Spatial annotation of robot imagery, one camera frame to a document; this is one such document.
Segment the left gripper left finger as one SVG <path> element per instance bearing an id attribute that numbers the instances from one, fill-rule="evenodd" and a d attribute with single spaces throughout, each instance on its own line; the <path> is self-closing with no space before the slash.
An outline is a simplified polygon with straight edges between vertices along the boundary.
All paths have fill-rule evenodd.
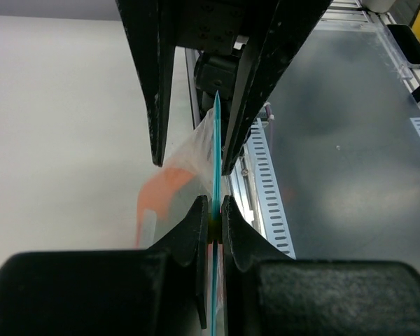
<path id="1" fill-rule="evenodd" d="M 0 335 L 199 335 L 208 200 L 147 249 L 39 251 L 0 268 Z"/>

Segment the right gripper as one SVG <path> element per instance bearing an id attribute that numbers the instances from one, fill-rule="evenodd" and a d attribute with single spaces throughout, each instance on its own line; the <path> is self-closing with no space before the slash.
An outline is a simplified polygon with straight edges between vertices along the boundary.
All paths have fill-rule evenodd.
<path id="1" fill-rule="evenodd" d="M 325 14 L 330 1 L 119 0 L 118 12 L 146 104 L 153 164 L 165 158 L 175 48 L 239 60 L 222 174 L 232 172 L 260 108 Z"/>

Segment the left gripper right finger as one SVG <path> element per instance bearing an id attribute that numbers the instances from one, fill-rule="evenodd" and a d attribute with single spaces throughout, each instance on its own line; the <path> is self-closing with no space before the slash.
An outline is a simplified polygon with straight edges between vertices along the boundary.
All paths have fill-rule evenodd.
<path id="1" fill-rule="evenodd" d="M 294 260 L 222 205 L 227 335 L 420 335 L 420 274 L 402 262 Z"/>

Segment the clear zip top bag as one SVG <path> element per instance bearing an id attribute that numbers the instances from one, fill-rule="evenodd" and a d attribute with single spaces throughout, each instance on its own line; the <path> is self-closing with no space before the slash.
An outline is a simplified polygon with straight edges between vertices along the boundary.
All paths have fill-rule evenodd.
<path id="1" fill-rule="evenodd" d="M 220 211 L 228 191 L 221 175 L 224 135 L 221 98 L 192 134 L 177 148 L 163 167 L 139 191 L 136 206 L 136 247 L 147 248 L 158 242 L 185 217 L 195 198 L 205 196 L 209 220 Z"/>

